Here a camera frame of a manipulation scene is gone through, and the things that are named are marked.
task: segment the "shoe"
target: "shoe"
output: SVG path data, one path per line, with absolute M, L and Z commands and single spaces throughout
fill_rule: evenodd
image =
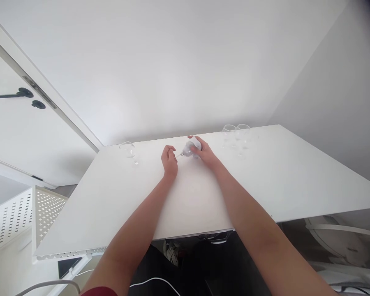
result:
M 173 241 L 170 241 L 169 248 L 166 252 L 164 252 L 164 255 L 166 258 L 175 266 L 178 267 L 178 251 L 179 251 L 179 244 L 174 243 Z

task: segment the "hand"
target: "hand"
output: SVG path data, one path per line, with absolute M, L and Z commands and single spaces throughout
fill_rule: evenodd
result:
M 192 152 L 200 156 L 201 160 L 209 169 L 214 170 L 221 164 L 221 161 L 218 159 L 218 157 L 215 156 L 210 146 L 203 139 L 201 139 L 199 136 L 195 137 L 201 144 L 201 150 L 195 147 L 191 147 Z
M 178 172 L 177 159 L 174 156 L 175 150 L 173 146 L 166 145 L 160 158 L 164 168 L 164 177 L 172 180 L 176 178 Z

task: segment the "white table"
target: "white table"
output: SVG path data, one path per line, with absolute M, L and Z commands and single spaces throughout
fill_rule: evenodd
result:
M 276 222 L 370 208 L 370 182 L 280 125 L 252 128 L 246 158 L 221 148 L 218 133 L 200 135 L 239 183 Z M 165 145 L 186 137 L 135 143 L 139 166 L 119 146 L 104 147 L 85 173 L 35 255 L 109 244 L 163 176 Z M 212 173 L 200 159 L 178 160 L 178 176 L 154 239 L 231 229 Z

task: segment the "wrist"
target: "wrist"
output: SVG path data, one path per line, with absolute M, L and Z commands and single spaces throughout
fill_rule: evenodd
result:
M 167 182 L 167 183 L 173 183 L 174 180 L 176 179 L 177 176 L 169 175 L 169 174 L 164 174 L 162 181 Z

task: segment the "glass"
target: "glass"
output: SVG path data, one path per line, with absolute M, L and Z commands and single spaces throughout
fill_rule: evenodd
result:
M 225 125 L 222 130 L 222 137 L 223 137 L 223 144 L 222 148 L 225 148 L 227 146 L 235 147 L 235 143 L 233 140 L 234 137 L 234 131 L 236 127 L 234 125 Z
M 127 158 L 132 158 L 134 161 L 134 164 L 139 164 L 139 162 L 136 160 L 136 148 L 134 147 L 132 142 L 124 142 L 119 145 L 119 149 L 121 149 Z
M 251 128 L 246 124 L 239 124 L 236 126 L 236 130 L 234 131 L 234 137 L 236 138 L 236 141 L 238 142 L 239 147 L 239 156 L 243 156 L 244 149 L 248 149 L 248 145 L 250 142 L 250 134 L 251 134 Z

